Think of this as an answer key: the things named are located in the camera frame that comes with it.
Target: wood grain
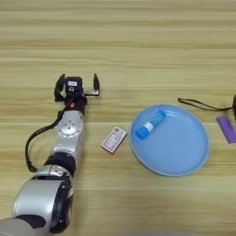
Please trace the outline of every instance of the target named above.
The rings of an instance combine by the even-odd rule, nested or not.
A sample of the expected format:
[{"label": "wood grain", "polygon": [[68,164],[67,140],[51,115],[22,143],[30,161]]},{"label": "wood grain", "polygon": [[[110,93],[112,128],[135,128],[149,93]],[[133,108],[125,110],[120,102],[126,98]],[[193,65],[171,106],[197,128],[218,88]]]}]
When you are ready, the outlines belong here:
[{"label": "wood grain", "polygon": [[[191,176],[166,178],[147,170],[128,138],[114,156],[100,148],[115,125],[128,131],[151,104],[180,105],[177,98],[184,97],[231,105],[235,12],[234,0],[2,0],[0,217],[10,216],[30,177],[23,155],[27,137],[62,107],[53,102],[57,78],[79,75],[89,88],[97,73],[101,96],[88,102],[72,223],[62,235],[235,235],[235,146],[227,144],[216,113],[187,107],[206,126],[211,145],[206,165]],[[33,143],[38,166],[55,135]]]}]

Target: blue plate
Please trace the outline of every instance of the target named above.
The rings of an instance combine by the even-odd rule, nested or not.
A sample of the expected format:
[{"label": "blue plate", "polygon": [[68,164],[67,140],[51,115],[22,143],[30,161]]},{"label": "blue plate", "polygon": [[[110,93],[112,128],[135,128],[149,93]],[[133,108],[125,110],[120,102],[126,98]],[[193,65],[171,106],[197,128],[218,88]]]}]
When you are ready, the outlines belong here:
[{"label": "blue plate", "polygon": [[[158,110],[166,118],[144,140],[136,130]],[[201,168],[207,160],[209,141],[205,127],[190,112],[171,105],[154,105],[132,122],[130,144],[138,159],[149,169],[168,176],[183,176]]]}]

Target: purple cylinder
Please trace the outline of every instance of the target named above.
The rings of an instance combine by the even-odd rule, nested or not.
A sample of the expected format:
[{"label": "purple cylinder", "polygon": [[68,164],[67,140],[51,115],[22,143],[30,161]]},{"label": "purple cylinder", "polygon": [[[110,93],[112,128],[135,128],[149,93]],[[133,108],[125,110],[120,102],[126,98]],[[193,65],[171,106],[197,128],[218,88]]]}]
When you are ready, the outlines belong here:
[{"label": "purple cylinder", "polygon": [[236,133],[230,123],[229,118],[227,116],[219,116],[217,121],[228,143],[236,143]]}]

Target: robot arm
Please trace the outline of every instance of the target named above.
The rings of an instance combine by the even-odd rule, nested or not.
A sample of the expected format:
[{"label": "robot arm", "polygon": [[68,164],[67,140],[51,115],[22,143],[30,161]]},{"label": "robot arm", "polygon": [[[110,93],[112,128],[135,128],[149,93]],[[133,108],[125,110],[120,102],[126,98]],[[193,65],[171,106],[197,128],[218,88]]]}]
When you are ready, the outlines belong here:
[{"label": "robot arm", "polygon": [[[64,85],[65,98],[60,94]],[[64,231],[70,223],[72,179],[81,156],[87,96],[100,95],[99,80],[95,75],[94,90],[84,92],[82,78],[62,75],[54,95],[67,107],[57,125],[56,143],[44,165],[19,191],[12,218],[0,221],[0,236],[47,236]]]}]

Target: black cable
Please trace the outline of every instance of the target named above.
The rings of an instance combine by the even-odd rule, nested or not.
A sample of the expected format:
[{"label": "black cable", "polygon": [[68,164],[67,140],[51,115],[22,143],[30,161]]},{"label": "black cable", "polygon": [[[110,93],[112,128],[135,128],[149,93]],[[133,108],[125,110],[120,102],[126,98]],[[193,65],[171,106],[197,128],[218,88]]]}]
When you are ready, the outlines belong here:
[{"label": "black cable", "polygon": [[[178,101],[183,104],[191,105],[193,107],[200,108],[200,109],[203,109],[206,111],[212,111],[212,112],[225,112],[225,111],[228,111],[233,108],[233,107],[217,108],[217,107],[209,106],[199,100],[186,100],[186,99],[179,98]],[[195,105],[195,103],[206,106],[208,108],[197,106],[197,105]]]},{"label": "black cable", "polygon": [[49,125],[46,125],[38,130],[36,130],[27,140],[26,142],[26,146],[25,146],[25,159],[26,159],[26,164],[27,167],[29,169],[29,171],[31,172],[36,172],[37,168],[32,164],[31,160],[30,160],[30,154],[29,154],[29,146],[30,146],[30,142],[38,135],[50,130],[50,129],[54,129],[58,123],[61,121],[64,112],[66,111],[66,109],[71,105],[71,103],[73,102],[75,96],[73,96],[73,98],[67,103],[67,105],[64,107],[64,109],[59,113],[58,117],[55,119],[55,121]]}]

